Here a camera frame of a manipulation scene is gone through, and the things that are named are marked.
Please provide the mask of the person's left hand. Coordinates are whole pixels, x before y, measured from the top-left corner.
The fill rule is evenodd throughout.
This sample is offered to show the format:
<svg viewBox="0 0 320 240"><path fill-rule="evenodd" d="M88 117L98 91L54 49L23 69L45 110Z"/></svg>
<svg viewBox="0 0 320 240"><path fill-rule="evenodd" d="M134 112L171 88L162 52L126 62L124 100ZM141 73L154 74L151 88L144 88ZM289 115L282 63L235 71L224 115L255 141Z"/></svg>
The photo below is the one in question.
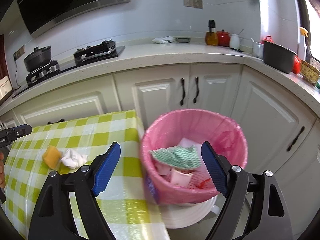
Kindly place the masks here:
<svg viewBox="0 0 320 240"><path fill-rule="evenodd" d="M0 153L0 188L3 189L5 188L5 174L4 174L4 155L1 152Z"/></svg>

